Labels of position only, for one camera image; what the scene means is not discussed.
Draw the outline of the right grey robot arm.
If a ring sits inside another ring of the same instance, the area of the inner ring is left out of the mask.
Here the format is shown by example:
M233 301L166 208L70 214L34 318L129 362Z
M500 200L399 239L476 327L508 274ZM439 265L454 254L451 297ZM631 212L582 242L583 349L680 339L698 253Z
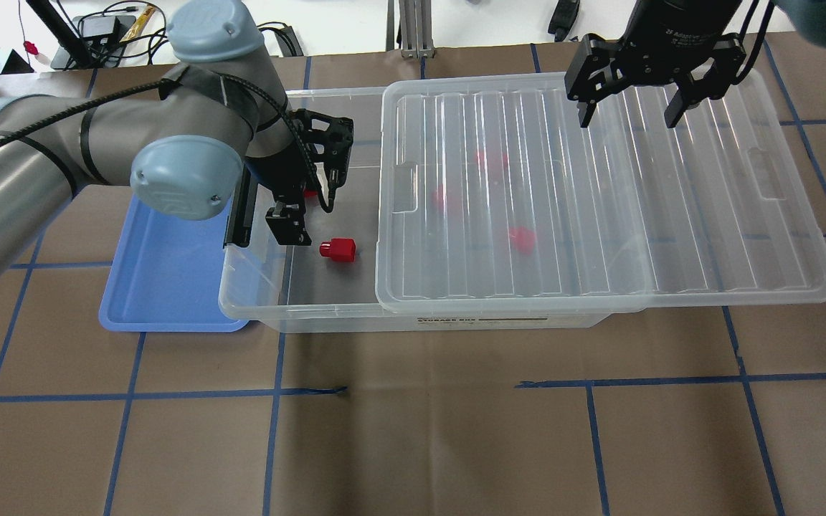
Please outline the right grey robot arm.
M606 40L581 39L564 75L567 97L576 102L578 124L587 128L597 106L635 86L675 85L663 112L674 128L689 109L724 97L754 68L772 16L781 10L803 39L826 48L826 1L770 1L753 49L743 32L728 32L738 1L638 1L625 32Z

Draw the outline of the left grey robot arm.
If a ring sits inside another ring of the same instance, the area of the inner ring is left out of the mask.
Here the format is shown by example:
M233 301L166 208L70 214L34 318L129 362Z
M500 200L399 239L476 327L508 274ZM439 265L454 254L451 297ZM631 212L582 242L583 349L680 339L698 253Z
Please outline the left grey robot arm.
M291 107L242 2L190 1L166 33L179 62L156 81L88 100L0 97L0 277L91 185L205 220L255 179L278 244L312 244L305 193L332 212L353 120Z

